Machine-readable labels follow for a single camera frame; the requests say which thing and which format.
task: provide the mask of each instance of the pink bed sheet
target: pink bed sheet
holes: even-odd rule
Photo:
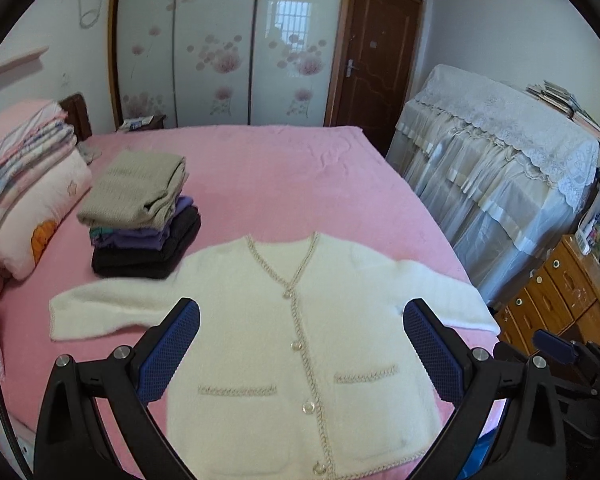
[[[102,150],[91,165],[97,176],[125,148],[186,156],[184,193],[195,198],[202,229],[189,253],[246,234],[288,242],[320,231],[364,244],[394,259],[411,259],[468,281],[452,248],[420,200],[357,128],[213,126],[92,137]],[[76,360],[106,357],[116,346],[134,345],[142,330],[80,342],[49,338],[48,302],[74,286],[93,282],[88,229],[75,210],[62,222],[32,276],[11,283],[0,299],[3,383],[12,415],[35,430],[46,381],[63,353]],[[493,334],[460,330],[471,347],[492,350]],[[452,406],[439,400],[443,420]],[[161,427],[164,400],[151,411]],[[139,475],[111,414],[104,420],[123,466]],[[492,413],[490,425],[497,420]],[[378,474],[403,480],[414,463]]]

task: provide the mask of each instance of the purple folded clothing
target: purple folded clothing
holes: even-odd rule
[[[117,249],[152,249],[161,251],[169,238],[171,222],[177,215],[193,204],[190,196],[180,196],[176,201],[176,209],[173,216],[164,226],[162,231],[156,229],[104,229],[91,228],[89,236],[91,245],[96,248]]]

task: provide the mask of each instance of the blue gripper pad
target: blue gripper pad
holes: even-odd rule
[[[139,368],[136,391],[144,406],[162,397],[199,329],[200,308],[187,300]]]
[[[534,346],[563,365],[572,365],[578,359],[578,353],[569,341],[547,332],[537,330],[531,338]]]
[[[416,301],[410,301],[404,308],[402,322],[404,331],[418,353],[440,399],[458,407],[464,397],[462,367]]]

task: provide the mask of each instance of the screw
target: screw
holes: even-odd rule
[[[484,348],[474,348],[471,350],[471,353],[478,361],[486,361],[489,358],[489,352],[487,352]]]
[[[62,354],[58,359],[56,359],[56,366],[60,368],[64,368],[71,362],[71,358],[67,354]]]
[[[537,355],[536,357],[533,358],[533,363],[536,366],[536,368],[545,368],[546,367],[546,361],[544,360],[543,357],[540,357],[539,355]]]
[[[131,354],[131,348],[128,346],[119,346],[113,351],[113,357],[116,359],[126,359]]]

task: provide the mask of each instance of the wooden cabinet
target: wooden cabinet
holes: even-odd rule
[[[565,236],[496,321],[500,339],[525,354],[538,351],[532,337],[540,329],[600,345],[600,265]]]

